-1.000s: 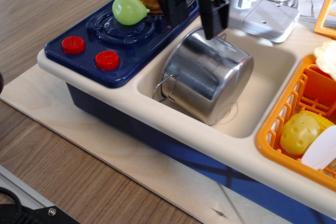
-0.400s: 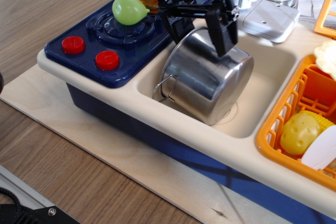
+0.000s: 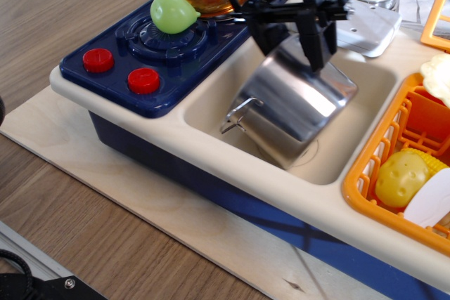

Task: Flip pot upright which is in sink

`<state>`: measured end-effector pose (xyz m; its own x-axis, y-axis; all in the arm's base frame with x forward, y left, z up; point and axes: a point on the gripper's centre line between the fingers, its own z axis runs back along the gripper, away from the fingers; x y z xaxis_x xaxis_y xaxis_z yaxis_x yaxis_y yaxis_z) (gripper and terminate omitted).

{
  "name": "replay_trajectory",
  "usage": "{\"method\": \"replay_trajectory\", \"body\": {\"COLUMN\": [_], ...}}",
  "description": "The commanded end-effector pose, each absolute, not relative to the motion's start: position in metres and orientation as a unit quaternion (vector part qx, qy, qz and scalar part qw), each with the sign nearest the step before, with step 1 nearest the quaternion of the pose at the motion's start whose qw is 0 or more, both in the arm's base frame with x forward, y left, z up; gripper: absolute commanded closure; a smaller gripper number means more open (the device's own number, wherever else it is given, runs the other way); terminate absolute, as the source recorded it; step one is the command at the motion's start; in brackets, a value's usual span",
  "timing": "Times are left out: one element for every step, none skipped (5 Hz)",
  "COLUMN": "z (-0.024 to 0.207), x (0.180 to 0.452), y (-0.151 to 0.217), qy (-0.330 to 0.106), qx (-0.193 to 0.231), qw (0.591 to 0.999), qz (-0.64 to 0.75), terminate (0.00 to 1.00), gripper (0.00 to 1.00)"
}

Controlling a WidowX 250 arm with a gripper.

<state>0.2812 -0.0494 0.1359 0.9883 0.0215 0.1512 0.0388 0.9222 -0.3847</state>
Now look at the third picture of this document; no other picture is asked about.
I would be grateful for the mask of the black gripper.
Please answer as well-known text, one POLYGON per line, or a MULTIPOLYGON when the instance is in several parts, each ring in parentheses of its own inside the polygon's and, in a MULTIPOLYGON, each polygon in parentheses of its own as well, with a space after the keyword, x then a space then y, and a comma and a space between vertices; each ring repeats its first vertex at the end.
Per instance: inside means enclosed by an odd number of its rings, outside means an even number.
MULTIPOLYGON (((257 17, 267 22, 292 22, 299 12, 297 28, 302 50, 313 72, 322 70, 337 50, 337 20, 349 15, 347 0, 229 0, 241 17, 257 17)), ((269 55, 290 36, 284 23, 247 22, 255 43, 269 55)))

